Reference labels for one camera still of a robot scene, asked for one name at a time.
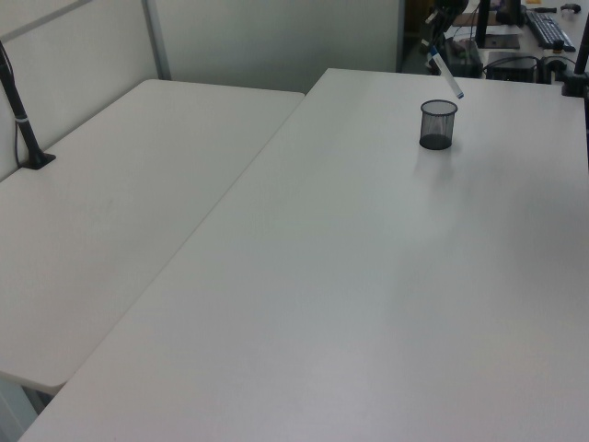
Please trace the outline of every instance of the white table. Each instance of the white table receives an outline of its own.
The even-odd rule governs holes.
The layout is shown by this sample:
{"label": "white table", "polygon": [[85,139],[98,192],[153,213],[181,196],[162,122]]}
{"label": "white table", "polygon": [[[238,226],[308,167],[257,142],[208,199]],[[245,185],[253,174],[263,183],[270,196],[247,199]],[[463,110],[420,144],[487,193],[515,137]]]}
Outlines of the white table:
{"label": "white table", "polygon": [[147,81],[0,183],[0,376],[56,392],[302,97]]}
{"label": "white table", "polygon": [[463,88],[329,70],[22,442],[584,441],[583,102]]}

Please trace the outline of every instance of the marker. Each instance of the marker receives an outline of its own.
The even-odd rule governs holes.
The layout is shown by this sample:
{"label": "marker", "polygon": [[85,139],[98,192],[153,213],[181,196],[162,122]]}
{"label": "marker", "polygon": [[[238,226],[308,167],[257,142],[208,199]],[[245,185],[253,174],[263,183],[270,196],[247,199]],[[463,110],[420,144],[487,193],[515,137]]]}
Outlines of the marker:
{"label": "marker", "polygon": [[440,69],[442,76],[448,82],[448,85],[450,85],[458,99],[462,99],[464,97],[464,92],[462,92],[462,89],[452,76],[452,73],[448,69],[448,66],[445,65],[444,60],[442,59],[442,57],[440,56],[440,54],[434,46],[432,46],[432,49],[430,49],[430,55],[432,56],[435,63],[438,65],[438,69]]}

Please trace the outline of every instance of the wall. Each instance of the wall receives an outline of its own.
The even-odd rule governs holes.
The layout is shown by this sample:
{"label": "wall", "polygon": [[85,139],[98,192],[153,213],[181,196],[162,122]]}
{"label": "wall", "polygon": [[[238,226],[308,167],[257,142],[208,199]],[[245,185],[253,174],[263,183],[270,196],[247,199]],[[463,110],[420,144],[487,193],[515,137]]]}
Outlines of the wall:
{"label": "wall", "polygon": [[66,10],[76,3],[79,0],[1,0],[0,36],[4,41],[12,32]]}
{"label": "wall", "polygon": [[[42,149],[137,84],[157,78],[141,0],[93,0],[5,47]],[[3,91],[0,180],[15,169],[13,136],[14,117]]]}
{"label": "wall", "polygon": [[328,67],[393,72],[400,54],[399,0],[148,3],[174,80],[307,93]]}

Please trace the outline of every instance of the desk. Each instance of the desk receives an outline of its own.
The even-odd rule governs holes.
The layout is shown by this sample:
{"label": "desk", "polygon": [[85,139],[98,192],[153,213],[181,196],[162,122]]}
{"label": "desk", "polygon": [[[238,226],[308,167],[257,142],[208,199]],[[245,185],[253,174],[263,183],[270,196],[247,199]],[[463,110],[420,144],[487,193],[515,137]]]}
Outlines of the desk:
{"label": "desk", "polygon": [[147,81],[0,183],[0,376],[57,391],[302,97]]}
{"label": "desk", "polygon": [[[468,4],[466,12],[473,11],[479,2],[473,1]],[[561,55],[567,58],[572,59],[573,61],[577,61],[577,54],[579,51],[579,45],[581,43],[581,38],[583,37],[583,30],[585,27],[585,22],[587,20],[587,15],[589,14],[589,1],[587,0],[576,0],[574,3],[577,3],[581,6],[581,12],[579,14],[573,14],[570,11],[565,11],[564,14],[560,12],[560,7],[565,3],[570,3],[566,1],[557,1],[557,0],[543,0],[541,5],[527,5],[525,0],[522,0],[522,5],[532,9],[534,7],[556,7],[558,9],[558,13],[556,14],[549,14],[554,20],[560,25],[560,28],[571,38],[571,41],[575,45],[577,52],[563,52]],[[532,33],[532,30],[525,25],[522,28],[524,32],[522,35],[519,36],[520,42],[520,49],[519,50],[501,50],[506,52],[527,52],[530,53],[537,58],[542,58],[544,56],[544,52],[542,48],[538,46],[537,39]],[[489,52],[491,50],[479,50],[481,61],[486,64],[487,60],[489,59]]]}
{"label": "desk", "polygon": [[462,86],[328,70],[22,442],[585,440],[583,101]]}

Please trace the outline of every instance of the mesh cup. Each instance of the mesh cup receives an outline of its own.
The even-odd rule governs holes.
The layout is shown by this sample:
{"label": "mesh cup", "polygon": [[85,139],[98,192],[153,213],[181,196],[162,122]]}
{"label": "mesh cup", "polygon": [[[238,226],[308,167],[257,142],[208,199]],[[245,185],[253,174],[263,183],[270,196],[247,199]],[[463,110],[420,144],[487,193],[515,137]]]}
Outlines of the mesh cup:
{"label": "mesh cup", "polygon": [[454,130],[454,116],[457,111],[456,104],[444,99],[433,99],[423,103],[420,145],[431,150],[450,147]]}

